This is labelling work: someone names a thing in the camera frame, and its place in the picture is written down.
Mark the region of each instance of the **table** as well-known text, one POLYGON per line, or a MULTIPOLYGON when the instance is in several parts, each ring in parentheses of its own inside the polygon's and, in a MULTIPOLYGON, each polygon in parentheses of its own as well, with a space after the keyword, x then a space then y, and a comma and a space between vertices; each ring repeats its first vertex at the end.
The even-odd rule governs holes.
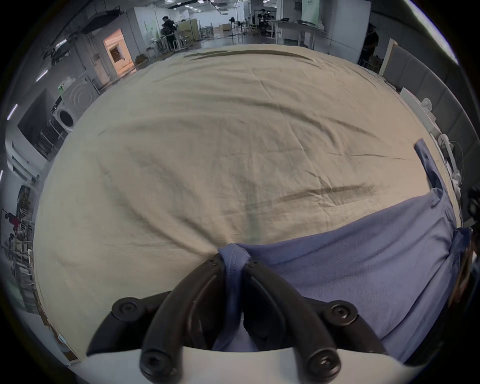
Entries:
POLYGON ((290 21, 283 21, 283 20, 269 20, 270 23, 272 23, 272 32, 271 32, 271 37, 273 37, 273 32, 275 26, 275 44, 278 44, 278 29, 279 28, 289 28, 289 29, 294 29, 299 32, 299 39, 298 39, 298 46, 300 45, 301 42, 301 33, 302 32, 310 32, 312 33, 312 39, 310 41, 310 46, 308 47, 309 49, 313 49, 313 43, 315 42, 315 35, 317 33, 321 33, 323 35, 326 35, 326 32, 320 28, 317 27, 312 27, 309 25, 304 25, 304 24, 298 24, 298 23, 293 23, 290 21))

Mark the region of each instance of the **person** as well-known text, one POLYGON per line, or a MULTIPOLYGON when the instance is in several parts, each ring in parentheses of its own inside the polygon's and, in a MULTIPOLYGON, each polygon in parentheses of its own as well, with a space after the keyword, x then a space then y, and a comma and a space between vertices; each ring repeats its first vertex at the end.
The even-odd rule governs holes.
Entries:
POLYGON ((378 46, 378 35, 376 33, 377 27, 372 23, 368 24, 367 35, 363 42, 363 48, 360 54, 359 65, 363 64, 362 60, 368 61, 370 56, 373 56, 375 48, 378 46))
POLYGON ((173 49, 173 42, 175 41, 175 36, 173 35, 175 31, 177 30, 177 26, 171 21, 168 16, 163 16, 162 17, 163 24, 162 24, 162 29, 160 30, 160 33, 163 36, 167 37, 167 42, 168 42, 168 47, 170 49, 173 49))
POLYGON ((261 13, 258 15, 258 29, 260 30, 260 34, 263 36, 266 34, 267 17, 268 14, 265 12, 264 9, 262 9, 261 13))
POLYGON ((16 232, 20 225, 20 220, 13 213, 6 213, 5 218, 13 225, 13 231, 16 232))

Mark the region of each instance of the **bed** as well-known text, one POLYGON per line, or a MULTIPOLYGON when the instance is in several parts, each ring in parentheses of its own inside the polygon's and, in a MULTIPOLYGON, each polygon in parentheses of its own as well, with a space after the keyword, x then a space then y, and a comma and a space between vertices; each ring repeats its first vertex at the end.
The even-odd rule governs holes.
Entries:
POLYGON ((43 310, 82 360, 113 302, 173 289, 219 248, 338 230, 428 194, 420 139, 461 226, 434 142, 363 68, 277 45, 150 65, 95 101, 51 168, 34 238, 43 310))

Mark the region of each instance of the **blue cloth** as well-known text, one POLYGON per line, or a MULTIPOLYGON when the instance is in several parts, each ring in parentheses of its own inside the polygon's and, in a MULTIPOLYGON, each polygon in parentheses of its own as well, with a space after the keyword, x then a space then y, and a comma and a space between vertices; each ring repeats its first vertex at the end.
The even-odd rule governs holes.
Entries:
POLYGON ((456 229, 446 187, 423 139, 415 150, 432 186, 428 194, 330 232, 220 249, 227 266, 228 309, 215 350, 255 350, 245 337, 231 342, 240 325, 241 272, 252 257, 305 297, 354 304, 389 354, 404 362, 445 305, 470 241, 468 229, 456 229))

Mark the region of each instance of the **black jacket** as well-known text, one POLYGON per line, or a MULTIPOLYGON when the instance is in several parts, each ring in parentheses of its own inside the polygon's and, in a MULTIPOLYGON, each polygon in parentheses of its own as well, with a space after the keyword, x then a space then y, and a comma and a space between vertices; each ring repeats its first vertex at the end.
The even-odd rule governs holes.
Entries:
POLYGON ((163 25, 163 28, 165 28, 166 31, 168 31, 167 35, 174 33, 175 30, 177 29, 173 21, 171 21, 170 19, 166 20, 162 25, 163 25))

